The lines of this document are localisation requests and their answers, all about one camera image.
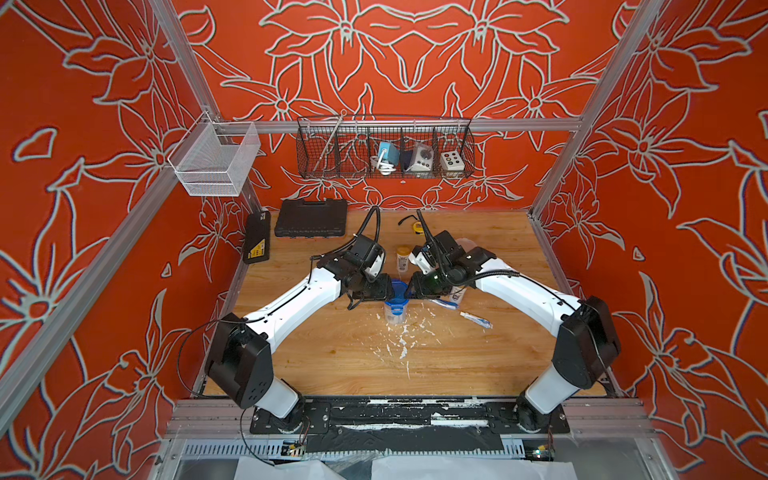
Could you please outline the white bottle yellow cap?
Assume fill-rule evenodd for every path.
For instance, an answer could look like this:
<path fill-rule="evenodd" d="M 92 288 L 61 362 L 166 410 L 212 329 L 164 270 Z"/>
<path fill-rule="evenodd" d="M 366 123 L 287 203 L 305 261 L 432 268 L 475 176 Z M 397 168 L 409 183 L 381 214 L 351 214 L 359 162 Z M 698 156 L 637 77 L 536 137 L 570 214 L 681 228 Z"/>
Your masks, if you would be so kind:
<path fill-rule="evenodd" d="M 462 302 L 462 299 L 464 298 L 464 295 L 466 294 L 466 292 L 467 292 L 467 287 L 466 286 L 461 286 L 461 287 L 455 286 L 455 287 L 453 287 L 452 290 L 451 290 L 451 293 L 449 295 L 449 301 L 454 303 L 454 304 L 456 304 L 456 305 L 460 305 L 461 302 Z"/>
<path fill-rule="evenodd" d="M 401 274 L 407 273 L 409 270 L 409 257 L 412 253 L 412 248 L 401 245 L 398 246 L 396 249 L 396 255 L 397 255 L 397 271 Z"/>

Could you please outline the blue toothbrush case back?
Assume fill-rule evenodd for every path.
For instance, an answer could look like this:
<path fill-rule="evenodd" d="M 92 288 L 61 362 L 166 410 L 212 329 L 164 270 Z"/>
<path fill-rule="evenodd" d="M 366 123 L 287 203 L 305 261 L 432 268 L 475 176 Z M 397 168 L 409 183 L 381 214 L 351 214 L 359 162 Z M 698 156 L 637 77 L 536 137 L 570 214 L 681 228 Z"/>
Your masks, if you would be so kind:
<path fill-rule="evenodd" d="M 456 311 L 456 310 L 459 309 L 459 305 L 456 304 L 455 302 L 450 302 L 450 301 L 443 300 L 443 299 L 430 299 L 430 302 L 432 302 L 432 303 L 434 303 L 436 305 L 439 305 L 442 308 L 449 309 L 449 310 Z"/>

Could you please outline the small toothpaste tube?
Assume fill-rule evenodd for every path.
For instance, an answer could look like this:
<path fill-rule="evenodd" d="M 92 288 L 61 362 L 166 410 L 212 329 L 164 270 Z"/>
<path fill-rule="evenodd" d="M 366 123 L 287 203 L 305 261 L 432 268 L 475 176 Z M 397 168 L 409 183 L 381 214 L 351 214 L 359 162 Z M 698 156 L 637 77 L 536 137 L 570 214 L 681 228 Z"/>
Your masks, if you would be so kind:
<path fill-rule="evenodd" d="M 484 318 L 481 318 L 479 316 L 476 316 L 474 314 L 470 314 L 468 312 L 462 311 L 460 313 L 460 316 L 465 318 L 465 319 L 467 319 L 467 320 L 469 320 L 469 321 L 471 321 L 471 322 L 473 322 L 474 324 L 476 324 L 478 326 L 481 326 L 484 329 L 492 329 L 493 328 L 493 324 L 490 321 L 488 321 L 488 320 L 486 320 Z"/>

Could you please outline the blue container lid front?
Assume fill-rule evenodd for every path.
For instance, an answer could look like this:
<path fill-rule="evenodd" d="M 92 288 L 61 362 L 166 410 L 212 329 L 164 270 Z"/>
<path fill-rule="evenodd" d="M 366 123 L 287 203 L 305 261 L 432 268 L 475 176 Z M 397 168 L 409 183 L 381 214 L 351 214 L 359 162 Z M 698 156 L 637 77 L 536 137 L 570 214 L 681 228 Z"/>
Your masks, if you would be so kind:
<path fill-rule="evenodd" d="M 406 292 L 408 285 L 401 280 L 392 280 L 393 293 L 386 302 L 390 303 L 403 303 L 408 304 L 409 300 L 406 298 Z"/>

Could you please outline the clear plastic container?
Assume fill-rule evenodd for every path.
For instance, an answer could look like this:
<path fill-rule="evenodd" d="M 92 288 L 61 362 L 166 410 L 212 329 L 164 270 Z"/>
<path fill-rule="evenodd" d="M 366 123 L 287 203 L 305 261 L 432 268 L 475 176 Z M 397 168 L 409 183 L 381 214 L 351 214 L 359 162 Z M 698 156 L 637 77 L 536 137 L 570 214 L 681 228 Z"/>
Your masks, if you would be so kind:
<path fill-rule="evenodd" d="M 386 321 L 393 326 L 407 323 L 407 304 L 385 303 L 384 313 Z"/>

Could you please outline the white bottle yellow cap back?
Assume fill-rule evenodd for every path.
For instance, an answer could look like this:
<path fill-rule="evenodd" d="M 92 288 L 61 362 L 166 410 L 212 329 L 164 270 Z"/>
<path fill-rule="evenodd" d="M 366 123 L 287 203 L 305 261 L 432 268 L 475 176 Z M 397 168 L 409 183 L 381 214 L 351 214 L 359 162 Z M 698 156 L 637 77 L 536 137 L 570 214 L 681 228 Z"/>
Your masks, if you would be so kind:
<path fill-rule="evenodd" d="M 398 246 L 396 249 L 396 255 L 397 255 L 397 271 L 401 274 L 407 273 L 409 270 L 409 257 L 412 253 L 412 248 L 401 245 Z"/>

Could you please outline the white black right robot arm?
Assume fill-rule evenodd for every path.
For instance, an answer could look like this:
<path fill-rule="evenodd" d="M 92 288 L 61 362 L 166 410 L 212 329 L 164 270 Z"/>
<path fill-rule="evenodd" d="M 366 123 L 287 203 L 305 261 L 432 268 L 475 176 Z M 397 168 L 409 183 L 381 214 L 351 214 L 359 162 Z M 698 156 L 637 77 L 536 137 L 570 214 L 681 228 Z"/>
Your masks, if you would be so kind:
<path fill-rule="evenodd" d="M 409 283 L 412 297 L 438 298 L 454 288 L 476 289 L 525 314 L 555 339 L 549 366 L 516 400 L 519 419 L 544 418 L 574 394 L 590 389 L 621 353 L 603 300 L 559 292 L 485 248 L 464 249 L 447 231 L 427 234 L 409 262 L 420 270 Z"/>

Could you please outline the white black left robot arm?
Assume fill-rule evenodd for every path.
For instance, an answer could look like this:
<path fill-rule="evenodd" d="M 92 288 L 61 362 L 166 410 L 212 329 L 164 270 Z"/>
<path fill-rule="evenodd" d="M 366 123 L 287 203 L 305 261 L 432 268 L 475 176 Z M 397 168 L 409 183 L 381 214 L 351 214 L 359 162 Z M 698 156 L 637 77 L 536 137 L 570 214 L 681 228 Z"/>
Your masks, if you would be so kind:
<path fill-rule="evenodd" d="M 301 417 L 304 397 L 274 372 L 272 355 L 304 321 L 342 296 L 348 308 L 394 296 L 383 272 L 386 250 L 357 234 L 317 255 L 306 278 L 265 307 L 244 317 L 228 314 L 216 325 L 205 373 L 240 408 L 256 407 L 287 423 Z"/>

